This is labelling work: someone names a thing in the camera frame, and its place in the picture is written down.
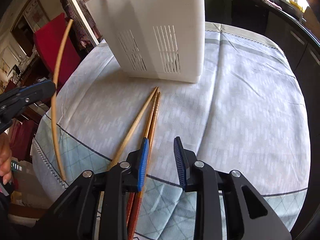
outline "chopstick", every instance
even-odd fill
[[[113,166],[117,165],[120,159],[120,156],[123,152],[123,150],[125,149],[125,147],[127,146],[134,130],[137,128],[137,125],[141,119],[141,117],[143,116],[145,110],[147,109],[151,99],[153,98],[153,95],[156,93],[156,91],[158,90],[158,87],[155,87],[155,89],[152,91],[151,95],[149,96],[149,98],[147,99],[147,101],[145,102],[145,104],[143,105],[140,113],[138,114],[136,120],[134,120],[129,132],[127,133],[126,137],[124,138],[122,144],[120,145],[120,147],[118,148],[115,157],[113,158],[112,162],[109,164],[107,171],[109,171]]]
[[[158,93],[158,96],[157,96],[157,99],[156,99],[156,107],[155,107],[155,110],[154,110],[154,113],[153,113],[153,117],[152,117],[152,121],[151,121],[151,125],[150,125],[150,131],[149,131],[149,134],[148,134],[149,155],[148,155],[146,174],[148,173],[148,168],[149,168],[149,164],[150,164],[150,160],[149,159],[150,159],[150,155],[151,155],[154,132],[155,132],[155,129],[156,129],[156,120],[157,120],[157,117],[158,117],[160,97],[161,97],[161,92]],[[145,184],[143,185],[142,190],[139,193],[136,194],[136,197],[135,197],[135,200],[134,200],[134,203],[133,203],[132,213],[131,213],[130,220],[129,220],[129,225],[128,225],[128,240],[133,240],[135,228],[136,228],[136,225],[137,225],[138,215],[139,215],[139,211],[140,211],[142,196],[143,196],[143,192],[144,192],[144,187],[145,187]]]
[[[150,131],[152,118],[153,118],[153,112],[155,110],[156,101],[157,101],[157,97],[158,97],[158,89],[156,90],[155,98],[153,99],[153,104],[152,104],[151,111],[150,111],[150,114],[149,114],[149,118],[148,118],[148,121],[147,121],[147,124],[146,124],[146,129],[144,131],[143,137],[145,137],[145,138],[148,138],[148,134],[149,134],[149,131]],[[127,226],[129,224],[129,220],[130,220],[130,217],[131,217],[132,207],[133,207],[133,203],[134,203],[135,197],[136,197],[136,193],[130,192],[128,203],[127,203]]]

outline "blue gripper pad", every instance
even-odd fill
[[[148,161],[148,154],[149,154],[149,140],[148,138],[143,138],[141,147],[141,158],[140,158],[140,164],[138,169],[138,192],[142,190],[143,184],[144,184],[144,178],[146,176],[147,171],[147,161]]]
[[[180,137],[176,137],[173,141],[173,152],[176,160],[176,166],[178,171],[179,183],[183,190],[186,190],[187,186],[187,169],[186,164],[188,162],[185,159],[184,149],[180,140]]]

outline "table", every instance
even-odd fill
[[[84,170],[106,170],[155,86],[162,99],[136,228],[139,239],[193,238],[196,194],[179,187],[175,136],[214,169],[241,171],[290,230],[303,205],[310,169],[303,95],[275,43],[221,24],[206,23],[204,69],[196,84],[129,78],[105,42],[89,53],[57,96],[67,181],[61,180],[54,156],[50,111],[33,142],[34,170],[49,197],[55,200]],[[139,148],[147,117],[120,161]]]

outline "red cushion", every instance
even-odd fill
[[[65,29],[66,21],[62,13],[33,34],[36,49],[51,73],[54,71]],[[80,57],[68,37],[60,65],[58,83],[64,85],[79,63]]]

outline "red chair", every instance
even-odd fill
[[[52,74],[65,29],[66,21],[62,13],[33,34],[36,49],[44,65]],[[60,65],[58,88],[66,83],[80,61],[81,59],[68,37]]]
[[[17,87],[17,85],[15,83],[13,83],[11,80],[9,80],[7,86],[5,87],[4,93],[8,92],[9,90],[14,89],[16,87]]]
[[[35,122],[33,120],[25,120],[22,124],[19,121],[15,121],[12,127],[10,127],[10,149],[12,156],[17,158],[18,161],[32,162],[30,151],[34,132]]]

